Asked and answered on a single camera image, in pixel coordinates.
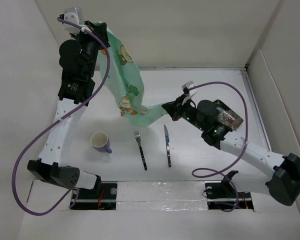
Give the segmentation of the green cartoon print cloth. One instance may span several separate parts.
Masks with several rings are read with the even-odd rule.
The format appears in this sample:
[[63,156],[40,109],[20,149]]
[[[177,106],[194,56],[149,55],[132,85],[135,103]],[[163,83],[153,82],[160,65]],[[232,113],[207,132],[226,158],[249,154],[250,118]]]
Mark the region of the green cartoon print cloth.
[[144,106],[141,73],[123,42],[108,28],[110,67],[104,86],[113,95],[120,115],[133,126],[148,127],[167,115],[161,104]]

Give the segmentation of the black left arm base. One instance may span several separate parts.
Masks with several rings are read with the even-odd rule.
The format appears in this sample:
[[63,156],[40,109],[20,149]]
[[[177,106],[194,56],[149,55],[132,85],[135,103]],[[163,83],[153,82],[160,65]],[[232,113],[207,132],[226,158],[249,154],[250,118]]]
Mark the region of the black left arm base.
[[100,176],[93,189],[80,188],[73,191],[69,208],[71,210],[116,210],[118,182],[103,181]]

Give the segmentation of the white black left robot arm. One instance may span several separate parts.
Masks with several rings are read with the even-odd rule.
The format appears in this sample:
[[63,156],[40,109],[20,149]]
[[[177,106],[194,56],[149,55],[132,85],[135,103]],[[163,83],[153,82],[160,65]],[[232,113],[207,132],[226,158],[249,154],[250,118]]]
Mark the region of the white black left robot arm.
[[45,146],[27,169],[43,182],[72,190],[84,189],[90,198],[101,194],[101,178],[69,165],[70,148],[81,116],[93,94],[98,53],[109,47],[106,23],[86,21],[88,32],[71,33],[71,39],[59,47],[62,67],[55,121]]

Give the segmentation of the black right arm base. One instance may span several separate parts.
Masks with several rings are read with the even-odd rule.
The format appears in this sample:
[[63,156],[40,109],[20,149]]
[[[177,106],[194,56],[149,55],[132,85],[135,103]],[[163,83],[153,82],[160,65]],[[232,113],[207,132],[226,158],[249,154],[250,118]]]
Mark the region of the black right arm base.
[[239,191],[236,195],[235,189],[227,179],[205,181],[204,184],[202,196],[207,199],[208,210],[254,210],[251,193]]

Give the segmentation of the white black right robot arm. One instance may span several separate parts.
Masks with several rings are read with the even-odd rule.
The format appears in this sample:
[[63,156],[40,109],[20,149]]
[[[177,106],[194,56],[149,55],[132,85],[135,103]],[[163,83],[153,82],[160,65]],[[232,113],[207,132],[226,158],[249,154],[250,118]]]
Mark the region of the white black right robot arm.
[[291,206],[300,194],[300,158],[293,153],[284,156],[271,152],[239,136],[235,130],[243,119],[221,100],[201,100],[196,106],[192,103],[191,99],[180,96],[164,103],[162,108],[173,121],[183,118],[201,130],[201,137],[208,145],[240,157],[264,173],[266,178],[258,192]]

